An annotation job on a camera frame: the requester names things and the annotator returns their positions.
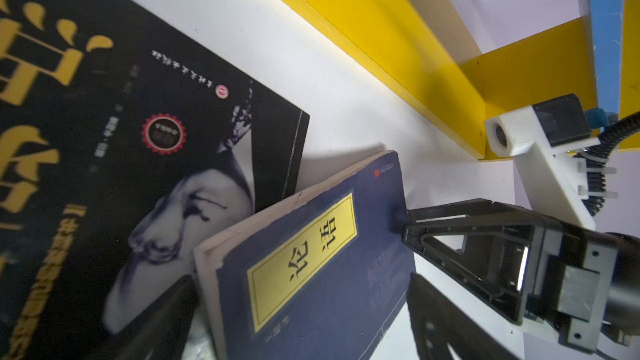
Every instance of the book cover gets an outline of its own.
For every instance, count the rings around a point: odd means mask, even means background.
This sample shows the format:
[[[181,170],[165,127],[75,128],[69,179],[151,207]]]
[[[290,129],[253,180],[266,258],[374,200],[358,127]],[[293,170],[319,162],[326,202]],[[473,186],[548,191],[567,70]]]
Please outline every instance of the book cover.
[[[294,192],[307,125],[131,0],[0,0],[0,356],[121,331]]]
[[[408,219],[396,152],[353,167],[267,209],[264,226],[257,214],[229,228],[255,231],[222,259],[209,245],[216,237],[196,248],[220,359],[372,355],[405,303],[415,264],[401,241]]]

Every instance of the red logo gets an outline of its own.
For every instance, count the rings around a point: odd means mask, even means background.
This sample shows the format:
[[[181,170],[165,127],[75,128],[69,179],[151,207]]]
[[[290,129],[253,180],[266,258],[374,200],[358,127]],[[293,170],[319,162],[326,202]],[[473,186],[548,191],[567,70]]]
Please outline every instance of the red logo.
[[[216,95],[218,95],[220,99],[227,99],[229,96],[229,90],[224,85],[218,85],[216,87]]]
[[[142,125],[141,134],[147,147],[161,155],[170,155],[180,150],[187,137],[182,123],[169,114],[149,117]]]

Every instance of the yellow shelf board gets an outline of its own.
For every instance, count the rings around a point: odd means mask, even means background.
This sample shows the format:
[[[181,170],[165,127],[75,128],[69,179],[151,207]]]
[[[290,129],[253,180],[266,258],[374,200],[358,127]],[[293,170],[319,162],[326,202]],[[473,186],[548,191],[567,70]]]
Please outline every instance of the yellow shelf board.
[[[640,111],[640,0],[625,0],[622,22],[620,118]],[[637,148],[640,148],[640,133],[620,144],[620,150]]]
[[[483,97],[407,0],[282,0],[476,158]]]
[[[596,107],[585,22],[569,21],[462,65],[486,100],[486,118],[569,93],[583,108]],[[488,142],[485,154],[500,159]]]

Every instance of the chinese characters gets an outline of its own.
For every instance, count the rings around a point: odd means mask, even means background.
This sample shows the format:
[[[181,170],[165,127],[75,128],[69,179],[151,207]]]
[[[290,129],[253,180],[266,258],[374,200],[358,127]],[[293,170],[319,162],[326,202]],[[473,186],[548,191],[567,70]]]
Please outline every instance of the chinese characters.
[[[299,248],[297,248],[297,247],[293,248],[293,254],[291,255],[291,260],[289,261],[289,267],[295,268],[296,272],[295,272],[295,274],[291,275],[291,278],[289,278],[289,282],[291,282],[293,280],[293,277],[298,278],[298,274],[300,273],[300,271],[304,270],[305,267],[308,264],[307,260],[305,260],[305,257],[307,257],[307,255],[309,253],[308,242],[305,241],[303,246],[305,247],[305,253],[304,254],[302,254],[302,252],[300,252]]]
[[[267,343],[268,341],[274,339],[276,335],[280,333],[282,328],[288,323],[289,323],[289,316],[284,316],[282,321],[277,323],[274,326],[274,328],[272,328],[272,330],[269,331],[267,336],[264,337],[264,342]]]
[[[160,60],[162,61],[162,63],[165,66],[169,66],[172,67],[174,69],[179,69],[182,68],[181,72],[182,74],[186,75],[186,76],[190,76],[192,80],[194,81],[198,81],[198,83],[200,84],[204,84],[207,86],[207,88],[211,88],[211,86],[213,85],[213,82],[206,79],[205,77],[201,76],[200,74],[196,73],[194,70],[189,69],[187,66],[185,66],[184,64],[180,64],[179,62],[175,61],[175,60],[171,60],[171,57],[167,57],[166,55],[156,51],[156,50],[152,50],[151,51],[151,56],[155,57],[156,60]]]
[[[38,175],[39,164],[57,164],[60,161],[57,149],[17,156],[16,153],[25,143],[49,145],[46,140],[40,137],[40,131],[30,125],[14,126],[0,135],[0,187],[9,188],[9,193],[4,201],[0,202],[0,207],[10,213],[20,212],[29,196],[38,190],[35,183],[40,179]],[[9,164],[12,163],[15,163],[15,172],[24,178],[23,181],[14,183],[4,180]]]
[[[40,314],[44,310],[53,284],[60,275],[62,263],[67,258],[67,251],[74,240],[74,233],[79,226],[78,220],[84,217],[86,210],[85,206],[71,203],[62,210],[63,218],[60,220],[58,233],[53,237],[49,252],[36,274],[36,281],[31,286],[22,314],[13,328],[9,353],[3,357],[3,360],[21,359],[29,348]]]
[[[98,143],[98,147],[95,148],[93,156],[104,157],[104,155],[107,153],[107,148],[109,147],[107,141],[113,135],[113,132],[116,131],[119,120],[120,119],[117,117],[109,117],[109,122],[107,123],[107,126],[104,127],[104,132],[102,133],[104,138],[100,143]]]
[[[6,0],[0,0],[0,9],[9,13]],[[46,13],[45,8],[41,4],[34,2],[28,2],[23,7],[23,13],[27,20],[31,22],[39,30],[44,30],[43,20]],[[21,31],[21,24],[17,21],[10,20],[8,18],[0,18],[0,59],[11,60],[16,63],[16,67],[13,70],[11,77],[0,76],[0,80],[6,84],[4,90],[0,93],[0,100],[12,104],[14,106],[20,106],[27,97],[27,94],[33,85],[38,74],[45,74],[56,79],[60,84],[69,86],[73,79],[80,61],[84,57],[84,53],[75,48],[68,48],[66,50],[60,50],[50,44],[36,39],[33,36],[27,35]],[[76,35],[77,26],[76,23],[71,20],[60,19],[56,23],[58,33],[70,46],[75,46],[74,36]],[[27,60],[21,59],[18,56],[12,55],[10,49],[14,42],[20,39],[27,39],[35,44],[38,44],[52,52],[60,55],[60,61],[55,70],[48,70],[42,67],[32,64]],[[97,48],[111,48],[113,46],[112,40],[106,36],[96,35],[89,38],[84,50],[91,52]]]
[[[324,226],[320,227],[320,241],[322,241],[322,251],[329,250],[329,244],[335,240],[335,217],[324,223]]]

